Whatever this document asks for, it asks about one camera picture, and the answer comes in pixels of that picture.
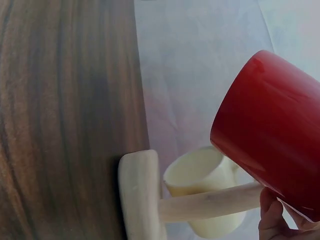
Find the wood grain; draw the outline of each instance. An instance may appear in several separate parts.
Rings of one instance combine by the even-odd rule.
[[[133,0],[0,1],[0,239],[126,239],[148,148]]]

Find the wooden handle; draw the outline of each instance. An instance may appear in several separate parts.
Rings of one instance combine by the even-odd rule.
[[[174,223],[240,213],[260,206],[262,189],[262,185],[253,182],[221,191],[162,199],[159,216],[165,223]]]

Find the red mug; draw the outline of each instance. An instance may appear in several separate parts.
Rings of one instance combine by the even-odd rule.
[[[211,143],[298,213],[320,221],[320,83],[262,50],[214,119]]]

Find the hand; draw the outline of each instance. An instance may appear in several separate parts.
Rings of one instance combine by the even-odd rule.
[[[267,189],[260,195],[261,221],[259,223],[260,240],[320,240],[320,224],[311,223],[291,208],[286,207],[299,228],[290,229],[282,214],[281,202]]]

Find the white surface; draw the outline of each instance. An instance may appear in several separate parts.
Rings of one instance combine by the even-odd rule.
[[[219,105],[258,50],[320,79],[319,7],[319,0],[136,0],[149,139],[162,173],[178,156],[210,144]],[[221,239],[257,240],[259,220],[259,209],[249,211]],[[186,223],[167,231],[169,240],[200,239]]]

